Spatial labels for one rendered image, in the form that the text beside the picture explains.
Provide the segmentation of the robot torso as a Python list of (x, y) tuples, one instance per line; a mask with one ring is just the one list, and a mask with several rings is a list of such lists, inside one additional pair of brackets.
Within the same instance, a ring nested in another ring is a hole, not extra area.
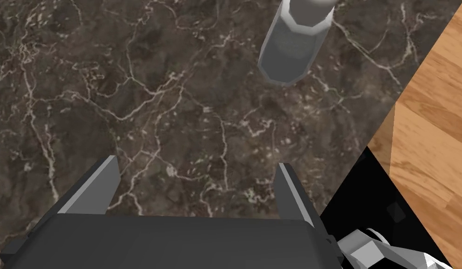
[(380, 233), (367, 230), (377, 238), (355, 230), (337, 242), (354, 269), (453, 269), (427, 253), (392, 246)]

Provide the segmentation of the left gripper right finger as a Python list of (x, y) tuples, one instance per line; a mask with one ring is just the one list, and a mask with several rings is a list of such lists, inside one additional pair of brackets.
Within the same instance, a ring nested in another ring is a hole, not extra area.
[(304, 220), (312, 227), (321, 227), (321, 218), (289, 163), (278, 163), (273, 189), (280, 218)]

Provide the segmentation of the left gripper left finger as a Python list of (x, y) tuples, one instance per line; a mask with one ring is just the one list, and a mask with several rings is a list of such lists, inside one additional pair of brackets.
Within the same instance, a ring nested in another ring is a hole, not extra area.
[(120, 183), (116, 156), (109, 156), (60, 207), (58, 213), (105, 214)]

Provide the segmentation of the grey faceted bottle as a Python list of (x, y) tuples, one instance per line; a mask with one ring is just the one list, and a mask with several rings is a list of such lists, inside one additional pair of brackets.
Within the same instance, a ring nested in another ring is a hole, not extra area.
[(282, 0), (262, 44), (258, 68), (290, 86), (309, 71), (332, 25), (338, 0)]

